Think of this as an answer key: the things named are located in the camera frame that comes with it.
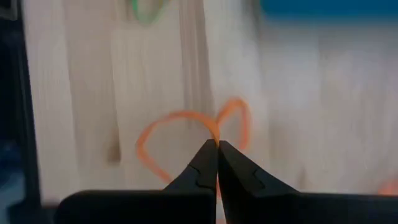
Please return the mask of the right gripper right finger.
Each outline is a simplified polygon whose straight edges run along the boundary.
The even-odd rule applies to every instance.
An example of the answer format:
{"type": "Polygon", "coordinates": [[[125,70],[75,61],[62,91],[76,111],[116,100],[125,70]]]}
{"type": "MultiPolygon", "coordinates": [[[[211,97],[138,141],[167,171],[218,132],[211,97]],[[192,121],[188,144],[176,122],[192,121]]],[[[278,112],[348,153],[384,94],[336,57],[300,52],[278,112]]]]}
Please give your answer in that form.
{"type": "Polygon", "coordinates": [[[398,224],[398,196],[299,192],[220,141],[227,224],[398,224]]]}

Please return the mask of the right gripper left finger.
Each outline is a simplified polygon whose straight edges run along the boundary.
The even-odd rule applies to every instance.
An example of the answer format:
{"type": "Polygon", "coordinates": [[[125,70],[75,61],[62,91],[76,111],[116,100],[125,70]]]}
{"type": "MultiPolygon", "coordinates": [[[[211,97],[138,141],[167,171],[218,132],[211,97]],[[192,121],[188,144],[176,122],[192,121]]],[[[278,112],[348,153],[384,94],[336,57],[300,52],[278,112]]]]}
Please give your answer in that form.
{"type": "Polygon", "coordinates": [[[162,190],[84,190],[63,199],[55,224],[215,224],[217,146],[207,140],[162,190]]]}

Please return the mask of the orange rubber band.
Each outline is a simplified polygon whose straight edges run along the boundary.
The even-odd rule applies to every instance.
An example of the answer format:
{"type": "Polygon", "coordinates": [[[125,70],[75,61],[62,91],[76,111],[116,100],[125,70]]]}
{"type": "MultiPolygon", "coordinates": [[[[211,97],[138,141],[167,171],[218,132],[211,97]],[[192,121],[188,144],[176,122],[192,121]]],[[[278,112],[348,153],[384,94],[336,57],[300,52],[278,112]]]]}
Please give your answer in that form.
{"type": "Polygon", "coordinates": [[[210,132],[212,140],[215,141],[216,147],[218,147],[220,145],[220,127],[236,110],[241,111],[239,150],[243,151],[247,149],[251,140],[251,112],[248,104],[243,99],[231,98],[222,106],[214,118],[194,110],[178,110],[153,121],[144,128],[136,141],[137,157],[153,174],[169,184],[172,182],[170,174],[166,170],[163,170],[146,150],[146,142],[155,128],[159,124],[168,123],[175,119],[185,118],[195,120],[204,125],[210,132]]]}

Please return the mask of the blue plastic basket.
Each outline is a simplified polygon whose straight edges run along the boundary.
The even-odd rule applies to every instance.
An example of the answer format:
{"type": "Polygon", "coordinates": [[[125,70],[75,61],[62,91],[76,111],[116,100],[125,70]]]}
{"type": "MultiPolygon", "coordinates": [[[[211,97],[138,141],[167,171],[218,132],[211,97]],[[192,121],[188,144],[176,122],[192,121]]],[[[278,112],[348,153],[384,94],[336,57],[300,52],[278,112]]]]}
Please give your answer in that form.
{"type": "Polygon", "coordinates": [[[260,0],[260,6],[283,18],[398,18],[398,0],[260,0]]]}

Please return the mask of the green rubber band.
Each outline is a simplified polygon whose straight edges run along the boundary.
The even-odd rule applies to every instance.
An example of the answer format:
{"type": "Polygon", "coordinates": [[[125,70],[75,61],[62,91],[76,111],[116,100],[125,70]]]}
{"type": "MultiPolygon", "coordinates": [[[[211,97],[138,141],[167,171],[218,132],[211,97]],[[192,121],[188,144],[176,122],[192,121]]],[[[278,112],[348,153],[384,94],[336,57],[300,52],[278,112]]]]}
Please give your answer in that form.
{"type": "Polygon", "coordinates": [[[170,0],[130,0],[130,2],[137,22],[149,26],[160,17],[170,0]]]}

